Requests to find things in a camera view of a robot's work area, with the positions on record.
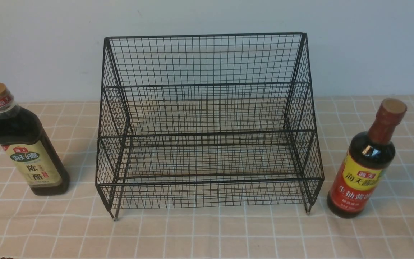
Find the wire mesh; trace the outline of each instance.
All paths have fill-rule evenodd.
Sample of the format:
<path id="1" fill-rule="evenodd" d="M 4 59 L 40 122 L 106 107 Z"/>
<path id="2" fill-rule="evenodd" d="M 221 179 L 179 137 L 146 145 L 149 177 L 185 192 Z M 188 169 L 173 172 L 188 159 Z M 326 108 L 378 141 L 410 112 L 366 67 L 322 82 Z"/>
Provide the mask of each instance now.
<path id="1" fill-rule="evenodd" d="M 324 176 L 306 34 L 105 38 L 97 149 L 112 217 L 278 203 L 309 211 Z"/>

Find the bottle label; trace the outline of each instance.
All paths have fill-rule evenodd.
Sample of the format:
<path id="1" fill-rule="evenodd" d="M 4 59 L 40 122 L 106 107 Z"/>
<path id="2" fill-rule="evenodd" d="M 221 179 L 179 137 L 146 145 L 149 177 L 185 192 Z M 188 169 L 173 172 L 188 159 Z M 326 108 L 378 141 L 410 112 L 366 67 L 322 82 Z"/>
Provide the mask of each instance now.
<path id="1" fill-rule="evenodd" d="M 333 203 L 347 212 L 363 210 L 383 173 L 359 165 L 348 152 L 329 192 Z"/>
<path id="2" fill-rule="evenodd" d="M 31 187 L 50 187 L 62 183 L 62 177 L 41 141 L 33 145 L 2 147 Z"/>

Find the yellow label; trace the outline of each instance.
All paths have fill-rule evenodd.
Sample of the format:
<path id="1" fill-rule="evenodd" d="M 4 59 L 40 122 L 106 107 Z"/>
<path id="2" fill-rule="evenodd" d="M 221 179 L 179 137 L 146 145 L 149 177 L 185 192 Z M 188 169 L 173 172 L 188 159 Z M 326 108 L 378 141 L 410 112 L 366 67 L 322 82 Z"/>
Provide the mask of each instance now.
<path id="1" fill-rule="evenodd" d="M 350 154 L 343 161 L 343 178 L 346 184 L 359 191 L 368 191 L 380 182 L 383 170 L 365 168 L 356 163 Z"/>
<path id="2" fill-rule="evenodd" d="M 57 186 L 62 178 L 41 141 L 33 145 L 3 146 L 31 187 Z"/>

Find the vinegar bottle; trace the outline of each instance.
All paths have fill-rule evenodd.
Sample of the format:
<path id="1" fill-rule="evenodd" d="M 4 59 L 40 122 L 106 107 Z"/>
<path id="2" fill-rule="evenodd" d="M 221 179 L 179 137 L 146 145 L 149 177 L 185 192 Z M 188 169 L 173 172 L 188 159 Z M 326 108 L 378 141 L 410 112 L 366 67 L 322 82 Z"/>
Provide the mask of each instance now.
<path id="1" fill-rule="evenodd" d="M 14 102 L 0 83 L 0 145 L 35 195 L 59 195 L 69 175 L 47 137 L 39 118 Z"/>
<path id="2" fill-rule="evenodd" d="M 368 131 L 352 139 L 347 155 L 328 192 L 328 208 L 342 218 L 358 216 L 396 154 L 391 142 L 394 129 L 404 118 L 407 105 L 386 98 Z"/>

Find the dark vinegar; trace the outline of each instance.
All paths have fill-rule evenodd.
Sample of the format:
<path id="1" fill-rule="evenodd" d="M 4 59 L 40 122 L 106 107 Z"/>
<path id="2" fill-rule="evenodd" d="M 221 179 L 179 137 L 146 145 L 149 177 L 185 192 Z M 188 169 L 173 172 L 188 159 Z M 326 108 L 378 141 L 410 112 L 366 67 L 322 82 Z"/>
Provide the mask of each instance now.
<path id="1" fill-rule="evenodd" d="M 68 190 L 69 174 L 41 121 L 34 113 L 17 105 L 2 83 L 0 145 L 35 195 L 59 195 Z"/>

